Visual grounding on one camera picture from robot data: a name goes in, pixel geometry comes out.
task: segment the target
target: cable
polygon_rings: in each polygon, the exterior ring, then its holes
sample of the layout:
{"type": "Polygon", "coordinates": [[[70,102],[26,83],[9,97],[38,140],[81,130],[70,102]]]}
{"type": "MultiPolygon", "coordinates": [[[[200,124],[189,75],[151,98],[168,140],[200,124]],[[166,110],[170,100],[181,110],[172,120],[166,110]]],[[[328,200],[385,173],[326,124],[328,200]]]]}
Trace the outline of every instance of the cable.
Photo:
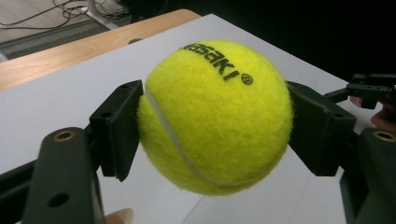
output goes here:
{"type": "Polygon", "coordinates": [[[103,16],[104,18],[109,19],[109,20],[119,20],[119,19],[122,19],[122,18],[124,18],[124,17],[130,16],[130,13],[129,13],[129,11],[128,11],[127,8],[120,8],[120,9],[117,10],[116,12],[109,13],[109,12],[105,9],[105,7],[103,6],[103,5],[105,4],[105,2],[107,2],[107,0],[105,0],[103,3],[97,3],[97,2],[96,2],[96,5],[99,5],[99,7],[97,7],[98,12],[99,12],[99,14],[100,14],[101,16],[103,16]]]}
{"type": "MultiPolygon", "coordinates": [[[[64,6],[64,5],[66,5],[66,4],[70,3],[70,2],[73,2],[73,0],[64,2],[64,3],[60,4],[59,6],[64,6]]],[[[22,23],[22,22],[24,22],[24,21],[28,21],[28,20],[30,20],[30,19],[32,19],[32,18],[34,18],[34,17],[39,16],[39,15],[42,15],[42,14],[44,14],[44,13],[46,13],[46,12],[49,12],[49,11],[51,11],[51,10],[53,10],[53,9],[55,9],[55,8],[57,8],[57,7],[59,7],[59,6],[55,5],[54,7],[51,7],[51,8],[49,8],[49,9],[47,9],[47,10],[44,10],[44,11],[42,11],[42,12],[40,12],[40,13],[37,13],[37,14],[35,14],[35,15],[31,16],[31,17],[28,17],[28,18],[26,18],[26,19],[23,19],[23,20],[21,20],[21,21],[15,21],[15,22],[12,22],[12,23],[9,23],[9,24],[4,24],[4,23],[0,22],[0,24],[3,25],[3,26],[16,25],[16,24],[22,23]]],[[[58,27],[61,27],[61,26],[65,25],[65,24],[67,24],[67,23],[70,21],[70,19],[71,19],[71,16],[70,16],[70,15],[71,15],[71,13],[69,13],[69,16],[67,17],[67,20],[66,20],[65,22],[63,22],[63,23],[60,24],[60,25],[53,26],[53,27],[42,27],[42,28],[41,28],[41,27],[15,26],[15,27],[0,27],[0,30],[16,30],[16,29],[50,30],[50,29],[55,29],[55,28],[58,28],[58,27]]]]}
{"type": "MultiPolygon", "coordinates": [[[[118,20],[118,19],[121,19],[121,18],[124,18],[124,17],[127,17],[127,16],[130,15],[128,10],[125,9],[125,8],[121,8],[118,11],[116,11],[115,13],[109,13],[103,6],[103,4],[106,1],[107,0],[105,0],[103,3],[95,2],[96,5],[99,5],[99,7],[97,7],[99,14],[101,14],[104,18],[110,19],[110,20],[118,20]]],[[[58,4],[56,2],[56,0],[52,0],[52,4],[54,5],[54,7],[46,9],[46,10],[44,10],[44,11],[42,11],[40,13],[37,13],[37,14],[31,16],[31,17],[28,17],[28,18],[23,19],[21,21],[15,21],[15,22],[12,22],[12,23],[2,23],[2,22],[0,22],[0,25],[3,25],[3,26],[12,26],[12,25],[16,25],[16,24],[22,23],[24,21],[28,21],[28,20],[30,20],[32,18],[37,17],[37,16],[40,16],[40,15],[42,15],[42,14],[44,14],[46,12],[49,12],[49,11],[55,9],[55,8],[60,8],[60,9],[63,10],[62,15],[64,16],[64,18],[66,18],[66,21],[63,22],[62,24],[59,24],[59,25],[56,25],[56,26],[52,26],[52,27],[25,27],[25,26],[0,27],[0,30],[16,30],[16,29],[51,30],[51,29],[59,28],[59,27],[61,27],[63,25],[66,25],[71,19],[74,19],[76,17],[79,17],[79,16],[84,15],[84,14],[87,13],[88,10],[86,10],[86,11],[80,10],[81,8],[86,7],[86,6],[67,7],[67,5],[72,3],[72,2],[86,2],[86,0],[69,0],[69,1],[61,3],[61,4],[58,4]]]]}

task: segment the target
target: tennis ball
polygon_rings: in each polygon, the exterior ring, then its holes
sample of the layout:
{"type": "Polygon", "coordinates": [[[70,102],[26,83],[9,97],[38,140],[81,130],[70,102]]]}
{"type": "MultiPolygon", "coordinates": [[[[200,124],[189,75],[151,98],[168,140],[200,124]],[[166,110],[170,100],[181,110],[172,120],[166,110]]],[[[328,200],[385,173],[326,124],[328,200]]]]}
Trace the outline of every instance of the tennis ball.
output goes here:
{"type": "Polygon", "coordinates": [[[182,47],[145,83],[138,130],[148,158],[181,189],[227,195],[266,177],[284,154],[285,80],[259,53],[209,39],[182,47]]]}

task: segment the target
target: wooden surface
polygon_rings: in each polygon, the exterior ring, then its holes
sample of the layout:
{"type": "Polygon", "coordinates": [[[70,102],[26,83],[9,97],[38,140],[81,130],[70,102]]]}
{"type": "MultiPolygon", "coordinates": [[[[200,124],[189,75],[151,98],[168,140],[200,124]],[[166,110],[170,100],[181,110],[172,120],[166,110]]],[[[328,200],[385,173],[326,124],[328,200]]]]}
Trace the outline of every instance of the wooden surface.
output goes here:
{"type": "Polygon", "coordinates": [[[0,63],[0,91],[21,85],[129,44],[193,21],[200,16],[180,9],[52,49],[0,63]]]}

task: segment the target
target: screw hole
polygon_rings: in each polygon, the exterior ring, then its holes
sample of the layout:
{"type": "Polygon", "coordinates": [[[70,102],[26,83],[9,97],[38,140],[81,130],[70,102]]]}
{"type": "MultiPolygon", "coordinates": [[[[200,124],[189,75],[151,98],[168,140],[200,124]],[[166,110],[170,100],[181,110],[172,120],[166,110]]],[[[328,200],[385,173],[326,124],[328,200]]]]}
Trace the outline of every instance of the screw hole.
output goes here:
{"type": "Polygon", "coordinates": [[[59,207],[69,200],[67,193],[60,193],[49,200],[49,207],[59,207]]]}
{"type": "Polygon", "coordinates": [[[373,135],[374,135],[375,137],[381,139],[382,141],[386,141],[386,142],[396,142],[396,137],[395,137],[395,135],[393,135],[393,134],[391,134],[391,133],[376,131],[376,132],[373,132],[373,135]]]}
{"type": "Polygon", "coordinates": [[[75,134],[76,133],[72,132],[72,131],[65,131],[65,132],[57,133],[57,134],[55,134],[55,136],[53,136],[53,140],[55,142],[64,142],[64,141],[72,139],[75,134]]]}

